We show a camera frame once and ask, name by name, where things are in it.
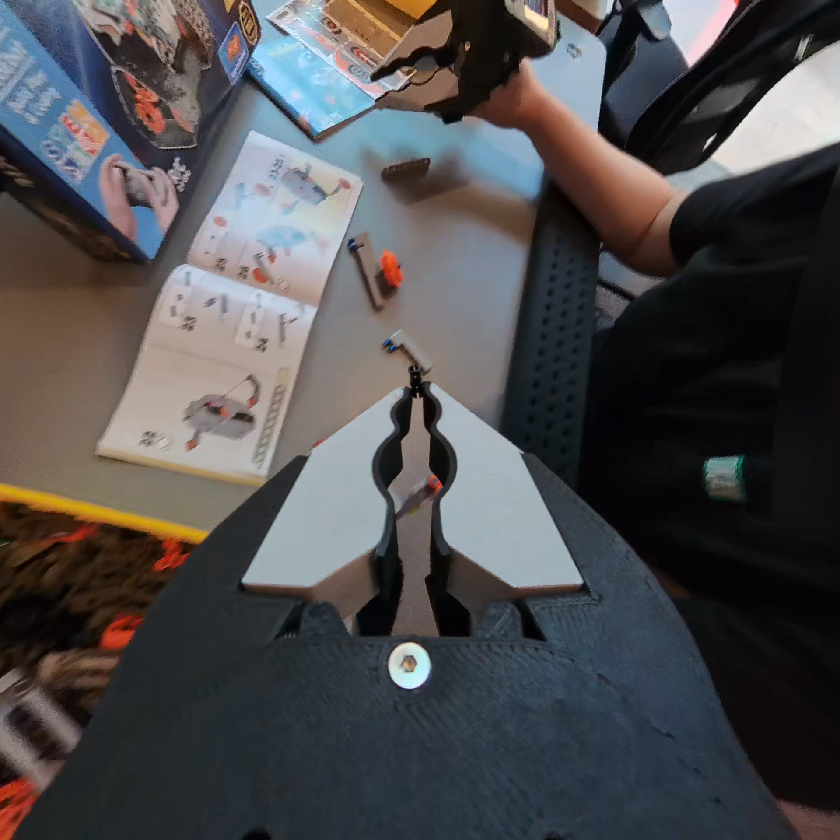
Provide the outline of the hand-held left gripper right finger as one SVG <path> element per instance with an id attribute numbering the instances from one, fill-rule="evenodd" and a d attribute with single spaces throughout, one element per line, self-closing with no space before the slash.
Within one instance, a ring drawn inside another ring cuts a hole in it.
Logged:
<path id="1" fill-rule="evenodd" d="M 426 587 L 437 631 L 468 636 L 492 604 L 583 592 L 520 448 L 433 383 L 422 387 L 432 509 Z"/>

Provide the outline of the closed blue instruction booklet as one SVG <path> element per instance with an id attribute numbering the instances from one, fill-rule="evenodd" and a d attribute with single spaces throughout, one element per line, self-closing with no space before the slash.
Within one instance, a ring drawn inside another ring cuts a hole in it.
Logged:
<path id="1" fill-rule="evenodd" d="M 248 73 L 259 88 L 313 142 L 326 139 L 375 107 L 392 89 L 371 81 L 364 53 L 309 45 L 284 35 L 257 45 Z"/>

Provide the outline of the black perforated panel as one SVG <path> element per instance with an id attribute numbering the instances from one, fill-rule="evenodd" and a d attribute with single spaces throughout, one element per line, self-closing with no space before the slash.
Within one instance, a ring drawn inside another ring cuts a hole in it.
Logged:
<path id="1" fill-rule="evenodd" d="M 602 243 L 548 178 L 535 219 L 499 430 L 575 490 Z"/>

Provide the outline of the robot sticker sheet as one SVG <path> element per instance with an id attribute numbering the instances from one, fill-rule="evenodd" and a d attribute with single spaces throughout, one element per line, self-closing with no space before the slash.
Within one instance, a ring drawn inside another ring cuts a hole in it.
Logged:
<path id="1" fill-rule="evenodd" d="M 411 70 L 371 80 L 413 21 L 380 1 L 287 1 L 266 16 L 284 35 L 318 56 L 372 99 L 401 89 Z"/>

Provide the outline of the black office chair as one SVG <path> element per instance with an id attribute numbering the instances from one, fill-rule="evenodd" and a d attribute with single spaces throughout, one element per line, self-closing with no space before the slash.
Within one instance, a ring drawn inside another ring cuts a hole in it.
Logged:
<path id="1" fill-rule="evenodd" d="M 598 37 L 600 132 L 673 175 L 704 164 L 794 68 L 838 42 L 839 2 L 739 2 L 692 66 L 664 2 L 616 2 Z"/>

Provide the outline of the person in black shirt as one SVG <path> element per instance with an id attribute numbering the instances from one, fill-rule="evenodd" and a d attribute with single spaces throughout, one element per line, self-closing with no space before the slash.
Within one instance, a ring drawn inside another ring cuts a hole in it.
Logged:
<path id="1" fill-rule="evenodd" d="M 838 811 L 838 546 L 772 512 L 784 352 L 838 143 L 689 194 L 677 271 L 600 339 L 581 492 L 674 599 L 778 798 Z"/>

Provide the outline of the open white instruction booklet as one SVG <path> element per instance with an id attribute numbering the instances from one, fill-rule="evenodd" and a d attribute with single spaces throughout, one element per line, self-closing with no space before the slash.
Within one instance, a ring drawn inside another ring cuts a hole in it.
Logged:
<path id="1" fill-rule="evenodd" d="M 251 131 L 157 298 L 96 455 L 257 487 L 363 188 Z"/>

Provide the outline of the person's right hand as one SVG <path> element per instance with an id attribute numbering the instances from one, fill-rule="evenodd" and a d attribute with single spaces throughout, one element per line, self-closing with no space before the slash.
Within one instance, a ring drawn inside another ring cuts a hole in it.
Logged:
<path id="1" fill-rule="evenodd" d="M 531 60 L 524 59 L 509 79 L 496 87 L 469 116 L 530 137 L 548 124 L 558 104 L 538 79 Z"/>

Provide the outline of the blue toy robot box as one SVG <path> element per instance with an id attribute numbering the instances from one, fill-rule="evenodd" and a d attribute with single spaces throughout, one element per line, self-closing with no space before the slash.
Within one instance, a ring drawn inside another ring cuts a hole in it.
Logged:
<path id="1" fill-rule="evenodd" d="M 94 259 L 153 260 L 260 36 L 249 1 L 1 2 L 2 191 Z"/>

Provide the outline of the grey beam with blue pins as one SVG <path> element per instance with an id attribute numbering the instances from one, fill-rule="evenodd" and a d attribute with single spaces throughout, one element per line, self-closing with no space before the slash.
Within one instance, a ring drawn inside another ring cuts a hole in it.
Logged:
<path id="1" fill-rule="evenodd" d="M 373 309 L 381 312 L 385 308 L 386 303 L 394 297 L 402 286 L 391 293 L 382 287 L 381 279 L 379 278 L 382 251 L 378 251 L 374 247 L 368 233 L 350 237 L 348 240 L 348 250 L 355 259 L 360 276 L 371 299 Z"/>

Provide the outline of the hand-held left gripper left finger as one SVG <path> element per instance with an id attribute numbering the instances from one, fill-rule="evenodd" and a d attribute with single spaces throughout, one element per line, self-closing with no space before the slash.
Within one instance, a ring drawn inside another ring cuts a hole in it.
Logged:
<path id="1" fill-rule="evenodd" d="M 390 488 L 403 471 L 411 389 L 397 388 L 315 447 L 241 585 L 331 604 L 357 633 L 391 635 L 403 588 Z"/>

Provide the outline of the small grey angled beam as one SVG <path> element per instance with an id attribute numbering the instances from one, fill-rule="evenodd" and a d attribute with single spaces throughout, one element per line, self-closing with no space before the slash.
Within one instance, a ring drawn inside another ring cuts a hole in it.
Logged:
<path id="1" fill-rule="evenodd" d="M 395 331 L 382 342 L 381 346 L 388 354 L 404 353 L 423 375 L 428 375 L 434 367 L 428 354 L 403 329 Z"/>

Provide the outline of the person's right forearm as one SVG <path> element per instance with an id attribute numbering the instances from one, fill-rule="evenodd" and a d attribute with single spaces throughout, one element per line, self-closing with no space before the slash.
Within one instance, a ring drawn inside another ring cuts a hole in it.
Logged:
<path id="1" fill-rule="evenodd" d="M 677 272 L 670 228 L 686 193 L 611 145 L 549 95 L 537 99 L 524 131 L 556 185 L 608 252 L 642 275 L 670 277 Z"/>

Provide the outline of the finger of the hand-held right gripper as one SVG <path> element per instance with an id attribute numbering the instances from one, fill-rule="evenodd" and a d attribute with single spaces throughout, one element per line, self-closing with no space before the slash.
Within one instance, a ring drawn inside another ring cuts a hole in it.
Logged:
<path id="1" fill-rule="evenodd" d="M 455 97 L 455 73 L 448 67 L 415 70 L 403 87 L 375 101 L 377 110 L 437 112 L 440 103 Z"/>
<path id="2" fill-rule="evenodd" d="M 460 26 L 458 7 L 431 7 L 371 72 L 371 81 L 397 75 L 410 82 L 426 82 L 436 73 L 458 81 L 458 47 L 453 37 Z"/>

